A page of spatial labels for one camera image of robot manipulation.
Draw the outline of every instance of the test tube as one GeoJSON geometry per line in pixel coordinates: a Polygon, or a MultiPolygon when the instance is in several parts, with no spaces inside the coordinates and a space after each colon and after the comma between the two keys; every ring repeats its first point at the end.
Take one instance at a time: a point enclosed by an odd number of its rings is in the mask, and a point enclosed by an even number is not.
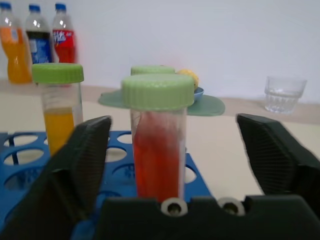
{"type": "Polygon", "coordinates": [[[187,107],[194,81],[181,74],[139,74],[122,81],[130,108],[138,197],[184,197],[187,107]]]}
{"type": "Polygon", "coordinates": [[[83,122],[81,86],[83,67],[73,63],[32,65],[32,78],[41,87],[45,130],[51,156],[83,122]]]}

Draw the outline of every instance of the red liquid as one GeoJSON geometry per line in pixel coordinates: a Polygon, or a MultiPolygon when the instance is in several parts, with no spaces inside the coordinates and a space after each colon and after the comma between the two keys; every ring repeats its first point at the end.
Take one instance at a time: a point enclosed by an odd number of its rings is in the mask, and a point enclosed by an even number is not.
{"type": "Polygon", "coordinates": [[[144,113],[133,139],[135,180],[139,197],[158,202],[179,197],[179,140],[175,128],[164,129],[144,113]]]}
{"type": "Polygon", "coordinates": [[[54,46],[59,57],[59,63],[74,64],[76,62],[76,48],[69,46],[54,46]]]}

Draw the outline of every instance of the plastic bottle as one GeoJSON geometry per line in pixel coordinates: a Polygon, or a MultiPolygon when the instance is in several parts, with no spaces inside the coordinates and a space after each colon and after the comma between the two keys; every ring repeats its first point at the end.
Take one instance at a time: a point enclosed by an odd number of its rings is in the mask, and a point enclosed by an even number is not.
{"type": "Polygon", "coordinates": [[[66,5],[55,4],[56,16],[53,20],[53,42],[59,63],[76,62],[75,33],[66,5]]]}
{"type": "Polygon", "coordinates": [[[12,14],[11,4],[0,2],[0,38],[8,58],[8,78],[12,84],[32,82],[26,59],[26,44],[19,21],[12,14]]]}
{"type": "Polygon", "coordinates": [[[39,5],[30,4],[29,10],[30,15],[25,21],[25,30],[29,39],[32,63],[52,63],[53,57],[48,23],[41,16],[39,5]]]}

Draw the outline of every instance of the bottle cap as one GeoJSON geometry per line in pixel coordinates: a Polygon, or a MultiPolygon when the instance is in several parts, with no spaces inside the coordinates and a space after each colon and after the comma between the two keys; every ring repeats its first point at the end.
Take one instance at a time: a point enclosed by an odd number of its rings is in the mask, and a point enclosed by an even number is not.
{"type": "Polygon", "coordinates": [[[7,1],[0,1],[0,9],[11,10],[11,3],[7,1]]]}
{"type": "Polygon", "coordinates": [[[63,4],[63,3],[56,3],[56,4],[55,4],[55,10],[63,10],[63,11],[66,11],[67,8],[66,8],[66,5],[63,4]]]}
{"type": "Polygon", "coordinates": [[[173,67],[163,65],[139,65],[131,67],[131,76],[138,74],[174,74],[173,67]]]}
{"type": "Polygon", "coordinates": [[[174,111],[194,103],[194,80],[182,74],[139,74],[122,80],[122,100],[138,111],[174,111]]]}
{"type": "Polygon", "coordinates": [[[40,13],[40,6],[36,4],[30,4],[29,5],[30,12],[38,12],[40,13]]]}
{"type": "Polygon", "coordinates": [[[39,84],[73,84],[84,81],[84,70],[75,63],[38,63],[32,65],[32,79],[39,84]]]}

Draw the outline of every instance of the white wall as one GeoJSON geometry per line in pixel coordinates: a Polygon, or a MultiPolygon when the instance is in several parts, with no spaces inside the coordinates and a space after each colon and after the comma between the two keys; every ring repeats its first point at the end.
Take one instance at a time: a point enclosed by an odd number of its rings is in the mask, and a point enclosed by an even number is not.
{"type": "MultiPolygon", "coordinates": [[[[11,2],[23,21],[32,2],[53,20],[54,0],[11,2]]],[[[320,103],[320,0],[64,2],[87,85],[119,87],[132,65],[163,64],[194,70],[214,96],[257,98],[267,75],[301,76],[302,100],[320,103]]]]}

